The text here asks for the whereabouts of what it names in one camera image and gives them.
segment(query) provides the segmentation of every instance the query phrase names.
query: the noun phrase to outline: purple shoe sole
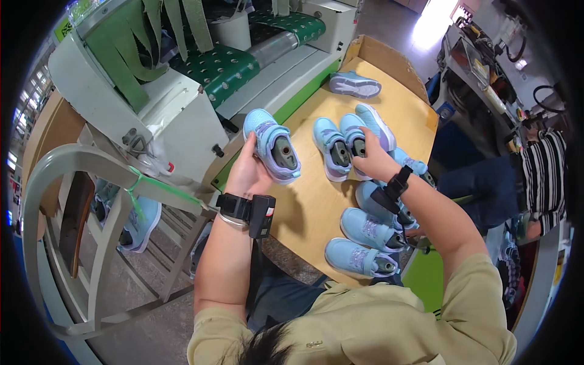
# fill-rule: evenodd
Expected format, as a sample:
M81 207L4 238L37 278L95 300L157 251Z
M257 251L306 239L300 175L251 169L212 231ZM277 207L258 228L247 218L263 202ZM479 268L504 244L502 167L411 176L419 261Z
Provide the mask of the purple shoe sole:
M375 80L351 80L336 76L331 78L329 86L333 93L352 95L360 99L370 99L381 92L381 84Z

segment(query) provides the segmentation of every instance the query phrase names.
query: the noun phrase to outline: bracelet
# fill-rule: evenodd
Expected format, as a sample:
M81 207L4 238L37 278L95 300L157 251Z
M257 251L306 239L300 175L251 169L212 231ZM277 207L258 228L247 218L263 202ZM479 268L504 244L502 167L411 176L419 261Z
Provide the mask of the bracelet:
M230 224L232 224L232 225L236 225L237 227L247 227L247 223L239 223L239 222L236 222L236 221L232 221L232 220L230 220L229 218L227 218L227 217L223 216L223 214L221 214L220 212L217 212L217 215L218 215L218 216L219 216L219 217L220 217L222 220L224 220L224 221L225 221L225 222L227 222L227 223L230 223Z

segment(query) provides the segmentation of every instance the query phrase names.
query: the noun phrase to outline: light blue sneaker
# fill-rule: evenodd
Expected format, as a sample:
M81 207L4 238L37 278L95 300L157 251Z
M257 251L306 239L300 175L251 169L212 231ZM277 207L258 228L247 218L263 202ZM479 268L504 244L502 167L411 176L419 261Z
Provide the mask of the light blue sneaker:
M245 116L244 141L249 132L257 136L256 155L278 184L289 184L300 176L300 161L290 142L290 130L278 125L263 109L254 109Z
M402 167L405 167L406 165L411 167L413 172L418 176L424 175L426 173L426 171L428 171L428 166L426 166L426 164L424 164L420 160L415 160L415 159L411 158L400 147L395 149L394 155L392 157Z
M394 227L394 229L396 230L396 232L402 232L403 230L410 230L412 228L419 228L420 225L416 221L416 218L413 217L412 213L402 203L401 199L399 199L399 198L398 198L398 206L399 206L399 209L401 211L399 212L399 215L394 215L393 225L392 225ZM404 222L403 225L398 221L398 218L400 215L402 216L402 219L403 219L402 221Z
M352 156L365 157L365 133L359 127L367 127L356 114L347 113L339 123L340 131L345 137L347 147ZM355 168L355 174L359 181L371 180L361 170Z
M393 227L395 214L377 204L371 198L371 193L378 187L379 185L373 181L364 181L359 184L357 189L355 189L355 198L357 199L357 204L362 210L377 218L381 223Z
M387 253L346 238L330 240L325 247L325 259L335 269L368 277L388 277L398 270L398 263Z
M330 181L341 182L351 171L349 151L345 138L328 118L318 118L312 126L312 141L322 153L325 174Z
M118 185L114 185L101 178L95 183L95 194L89 206L100 223L102 223L102 226L109 215L109 211L112 209L114 198L119 190L120 187Z
M141 221L136 213L136 209L130 211L130 216L124 228L130 232L132 243L130 245L119 245L118 250L142 253L148 246L150 233L157 226L162 212L162 204L145 196L138 197L138 204L144 212L144 221Z
M386 187L386 183L379 180L374 181L364 181L357 189L355 189L355 198L357 199L357 204L369 215L377 218L381 223L393 228L397 233L401 233L403 229L409 230L411 228L418 228L420 225L416 221L416 218L410 213L410 211L402 203L401 199L398 199L398 206L402 211L402 215L406 224L402 228L402 224L398 222L398 216L393 214L389 210L385 209L381 205L377 204L372 198L371 193L375 191L378 187Z
M359 76L354 70L349 72L334 72L331 74L329 86L333 93L353 95L361 99L373 98L381 92L381 84L379 81Z
M379 222L359 208L347 208L340 217L340 228L351 241L385 253L400 252L404 246L394 246L395 230Z
M361 118L367 128L379 137L379 143L386 152L391 152L397 148L398 144L393 132L383 122L375 108L369 104L359 103L355 107L355 114Z

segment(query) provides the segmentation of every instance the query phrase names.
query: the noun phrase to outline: forearm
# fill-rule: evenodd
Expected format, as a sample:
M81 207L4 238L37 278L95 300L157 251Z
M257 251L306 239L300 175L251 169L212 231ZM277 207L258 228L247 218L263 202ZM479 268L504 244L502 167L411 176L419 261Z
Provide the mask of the forearm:
M194 277L195 314L225 307L245 320L251 252L247 227L242 230L217 216Z
M485 243L468 214L424 180L410 175L401 200L442 257L444 286L458 266L473 253L487 253Z

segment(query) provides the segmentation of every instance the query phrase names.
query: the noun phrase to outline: jeans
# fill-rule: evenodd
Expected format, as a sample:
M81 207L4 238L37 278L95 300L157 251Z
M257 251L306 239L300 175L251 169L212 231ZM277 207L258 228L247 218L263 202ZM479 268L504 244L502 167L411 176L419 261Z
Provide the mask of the jeans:
M192 262L193 272L196 270L207 238L205 237L195 248ZM390 257L399 263L399 253L392 253ZM262 282L255 298L252 314L248 319L248 328L254 332L303 316L310 310L318 296L326 290L292 278L263 253L261 265ZM252 275L250 284L259 279ZM404 286L399 274L375 278L370 285L383 281L391 285ZM250 310L251 308L246 308L246 312L249 313Z
M446 172L437 189L451 199L472 195L461 207L479 229L487 230L521 213L516 182L511 155L505 155Z

